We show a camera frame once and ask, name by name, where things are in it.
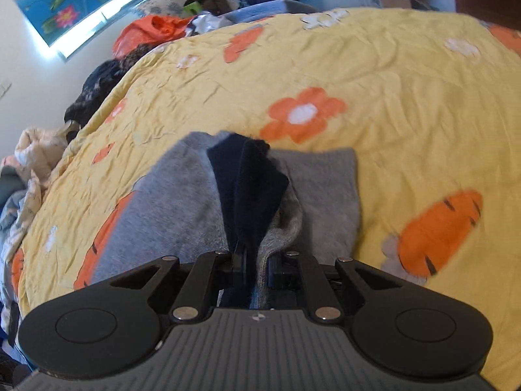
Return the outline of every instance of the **window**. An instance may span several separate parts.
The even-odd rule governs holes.
[[[123,9],[135,5],[140,0],[111,0],[77,23],[51,46],[51,50],[67,59],[78,48],[91,39],[96,32],[118,19]]]

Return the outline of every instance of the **white pillow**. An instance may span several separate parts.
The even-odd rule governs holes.
[[[149,14],[176,16],[180,18],[183,13],[183,7],[173,0],[143,0],[134,7],[134,13],[140,18],[144,18]]]

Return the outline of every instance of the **silver rivet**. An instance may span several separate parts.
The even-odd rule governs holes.
[[[178,307],[177,309],[174,309],[172,314],[176,319],[179,319],[180,321],[190,321],[197,317],[199,312],[194,307],[182,306]]]
[[[316,310],[315,315],[323,321],[332,321],[340,317],[342,313],[334,307],[321,307]]]

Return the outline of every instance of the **bed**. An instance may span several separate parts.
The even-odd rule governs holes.
[[[355,257],[372,266],[384,262],[389,235],[429,207],[460,190],[482,196],[481,218],[426,287],[486,315],[494,343],[483,375],[514,390],[521,384],[521,59],[507,48],[518,45],[514,32],[501,33],[511,34],[506,45],[465,15],[355,8],[281,14],[155,49],[53,172],[12,264],[22,316],[89,283],[95,253],[134,184],[189,132],[235,131],[302,152],[352,147],[362,211]],[[344,105],[295,133],[269,108],[309,90]],[[277,122],[284,125],[271,127]]]

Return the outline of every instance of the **orange carrot print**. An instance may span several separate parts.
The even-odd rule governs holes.
[[[102,227],[96,234],[94,242],[87,251],[85,259],[83,260],[83,265],[77,274],[76,281],[74,282],[75,290],[82,289],[90,285],[92,275],[94,274],[94,270],[98,264],[98,261],[100,260],[101,255],[105,251],[108,239],[118,224],[121,214],[124,212],[129,202],[134,197],[134,193],[139,190],[139,185],[142,183],[141,180],[143,178],[144,177],[139,178],[132,187],[132,191],[119,200],[118,204],[116,204],[116,207],[114,207],[114,210],[110,213],[109,217],[107,220],[105,220],[105,223],[103,223]]]
[[[95,165],[96,163],[101,162],[105,157],[107,157],[110,153],[110,150],[112,150],[112,147],[114,147],[114,143],[110,143],[108,146],[101,149],[92,159],[92,164]]]
[[[423,284],[442,269],[481,219],[483,197],[460,191],[434,204],[410,222],[400,236],[382,245],[387,256],[382,270]]]
[[[504,26],[493,25],[489,31],[501,44],[509,50],[513,50],[521,56],[521,32],[515,31]]]
[[[125,108],[126,105],[127,105],[127,99],[123,98],[118,104],[116,104],[116,106],[114,107],[114,110],[112,112],[110,112],[110,114],[105,119],[104,123],[110,123],[111,121],[113,121],[114,118],[123,111],[123,109]]]
[[[23,272],[23,261],[24,253],[22,247],[20,247],[12,258],[11,265],[11,281],[15,295],[18,295],[18,285],[20,283],[20,277],[22,276]]]

